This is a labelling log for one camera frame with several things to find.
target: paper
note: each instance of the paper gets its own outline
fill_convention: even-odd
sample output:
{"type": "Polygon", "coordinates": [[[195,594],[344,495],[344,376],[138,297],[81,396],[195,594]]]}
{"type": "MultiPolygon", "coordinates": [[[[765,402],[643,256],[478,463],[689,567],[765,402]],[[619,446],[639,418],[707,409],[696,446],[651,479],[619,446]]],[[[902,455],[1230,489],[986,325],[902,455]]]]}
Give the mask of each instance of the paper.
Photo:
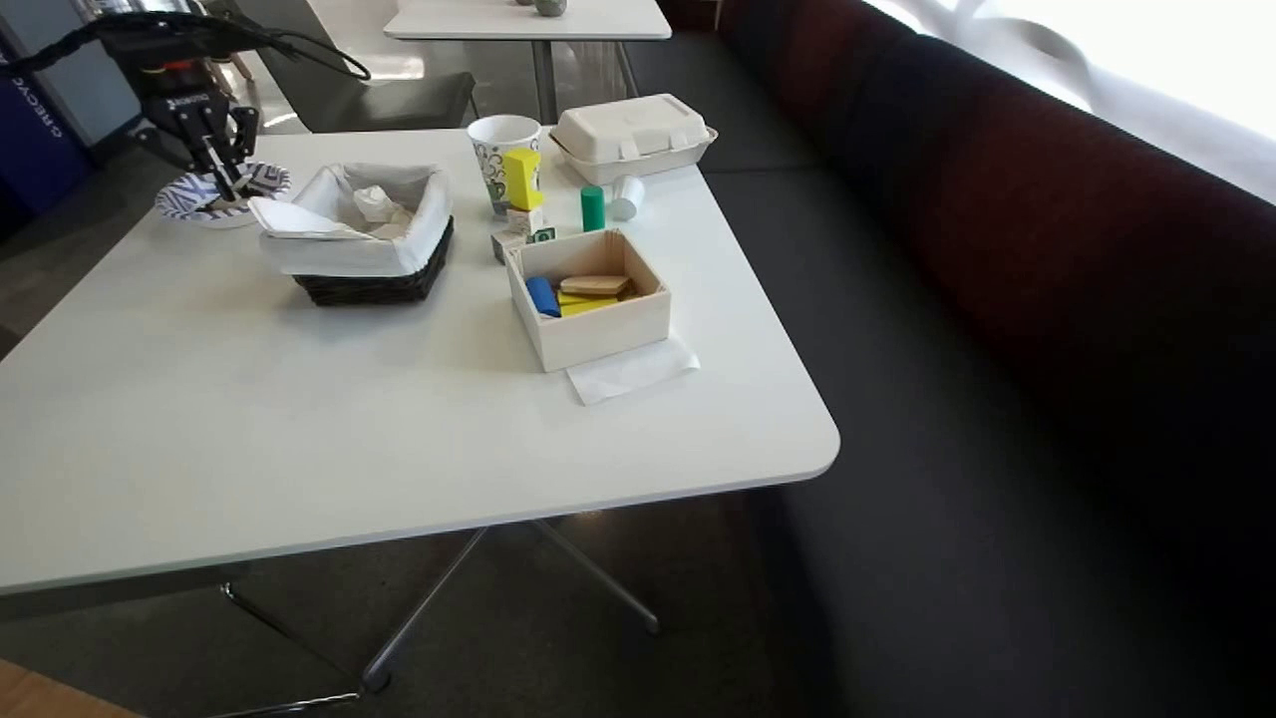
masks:
{"type": "MultiPolygon", "coordinates": [[[[239,195],[273,195],[288,182],[284,168],[244,163],[239,195]]],[[[223,198],[212,171],[183,171],[160,188],[154,206],[172,224],[231,225],[244,206],[223,198]]]]}
{"type": "Polygon", "coordinates": [[[588,408],[588,402],[607,402],[607,400],[622,400],[622,396],[656,385],[656,382],[687,376],[687,369],[696,369],[696,366],[703,366],[703,358],[683,340],[664,340],[655,345],[579,361],[567,369],[567,380],[571,380],[575,396],[588,408]]]}
{"type": "Polygon", "coordinates": [[[414,275],[452,224],[434,168],[324,168],[293,202],[248,202],[284,275],[414,275]]]}

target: wall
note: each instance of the wall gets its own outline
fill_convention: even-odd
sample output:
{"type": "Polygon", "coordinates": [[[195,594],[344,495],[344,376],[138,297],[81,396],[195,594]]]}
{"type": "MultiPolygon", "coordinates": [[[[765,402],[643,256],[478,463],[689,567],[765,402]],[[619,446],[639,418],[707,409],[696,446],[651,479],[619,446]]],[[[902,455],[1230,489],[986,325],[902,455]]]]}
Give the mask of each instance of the wall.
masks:
{"type": "MultiPolygon", "coordinates": [[[[83,18],[75,10],[75,0],[0,0],[0,30],[25,55],[39,50],[42,42],[54,42],[81,25],[83,18]]],[[[126,78],[99,42],[81,47],[75,55],[39,71],[39,87],[87,147],[106,140],[138,111],[126,78]]]]}

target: table leg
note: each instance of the table leg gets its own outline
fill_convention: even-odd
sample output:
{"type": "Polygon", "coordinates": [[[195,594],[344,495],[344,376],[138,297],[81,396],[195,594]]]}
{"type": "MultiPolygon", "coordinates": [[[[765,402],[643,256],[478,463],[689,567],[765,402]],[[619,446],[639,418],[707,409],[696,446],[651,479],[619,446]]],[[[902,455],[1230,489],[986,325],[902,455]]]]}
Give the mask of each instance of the table leg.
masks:
{"type": "Polygon", "coordinates": [[[486,530],[471,533],[471,541],[452,559],[452,567],[425,584],[425,594],[414,600],[414,610],[396,624],[396,632],[373,648],[373,659],[361,667],[361,691],[380,692],[386,684],[386,660],[396,659],[398,642],[410,632],[410,624],[429,610],[429,600],[448,588],[448,583],[466,567],[475,547],[486,539],[486,530]]]}
{"type": "MultiPolygon", "coordinates": [[[[534,523],[553,547],[561,547],[592,583],[602,583],[614,599],[622,599],[655,632],[660,631],[660,618],[639,599],[631,594],[614,574],[607,574],[592,559],[587,559],[579,547],[571,547],[553,525],[534,523]]],[[[452,576],[471,561],[471,554],[478,549],[478,541],[486,539],[486,530],[475,530],[471,541],[448,561],[448,569],[424,588],[424,599],[410,607],[410,612],[404,612],[404,623],[389,631],[389,639],[369,652],[369,660],[358,672],[353,691],[336,691],[336,692],[315,692],[315,697],[292,697],[292,700],[273,700],[273,705],[249,705],[249,711],[231,711],[219,718],[248,718],[248,712],[303,712],[311,705],[336,705],[336,700],[358,700],[365,692],[381,692],[389,684],[389,668],[386,660],[396,659],[398,642],[410,632],[410,624],[434,607],[434,599],[452,584],[452,576]]],[[[320,659],[324,667],[340,668],[327,652],[320,652],[307,639],[300,639],[293,631],[288,631],[284,618],[273,618],[271,610],[255,607],[249,599],[244,599],[235,588],[235,583],[223,583],[219,594],[239,607],[248,618],[263,623],[268,631],[273,631],[279,639],[288,639],[292,644],[307,648],[311,659],[320,659]]]]}
{"type": "Polygon", "coordinates": [[[530,71],[541,123],[557,123],[553,38],[530,42],[530,71]]]}
{"type": "Polygon", "coordinates": [[[651,632],[660,631],[660,618],[639,594],[631,594],[614,574],[607,574],[588,554],[582,554],[575,541],[567,541],[551,523],[534,523],[534,525],[551,541],[557,541],[561,554],[571,554],[592,583],[602,583],[614,599],[622,599],[651,624],[651,632]]]}

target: small white box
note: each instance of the small white box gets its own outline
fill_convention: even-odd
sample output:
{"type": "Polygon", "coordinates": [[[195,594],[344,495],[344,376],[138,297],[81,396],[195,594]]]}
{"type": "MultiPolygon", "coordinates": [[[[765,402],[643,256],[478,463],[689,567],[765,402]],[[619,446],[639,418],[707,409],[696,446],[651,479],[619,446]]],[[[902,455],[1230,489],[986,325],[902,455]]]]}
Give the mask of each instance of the small white box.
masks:
{"type": "Polygon", "coordinates": [[[716,132],[679,94],[634,94],[561,111],[553,140],[592,182],[689,168],[716,132]]]}
{"type": "Polygon", "coordinates": [[[651,269],[622,232],[527,241],[522,252],[505,256],[505,275],[515,309],[541,369],[660,341],[671,333],[671,285],[651,269]],[[631,275],[634,296],[614,305],[553,319],[534,309],[527,296],[530,275],[631,275]]]}

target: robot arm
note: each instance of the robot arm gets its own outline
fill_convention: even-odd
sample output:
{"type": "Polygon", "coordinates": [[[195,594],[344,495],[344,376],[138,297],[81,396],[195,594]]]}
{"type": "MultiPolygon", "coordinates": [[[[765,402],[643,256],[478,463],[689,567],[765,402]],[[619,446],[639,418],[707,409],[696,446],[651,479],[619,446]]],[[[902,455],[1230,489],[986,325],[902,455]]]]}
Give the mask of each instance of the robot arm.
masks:
{"type": "Polygon", "coordinates": [[[206,10],[203,0],[81,0],[81,10],[83,27],[0,66],[0,75],[39,71],[103,38],[147,115],[138,140],[188,171],[215,175],[219,195],[231,202],[244,198],[244,159],[255,147],[259,115],[219,87],[212,62],[248,47],[273,47],[365,78],[365,66],[329,42],[271,30],[235,10],[206,10]]]}

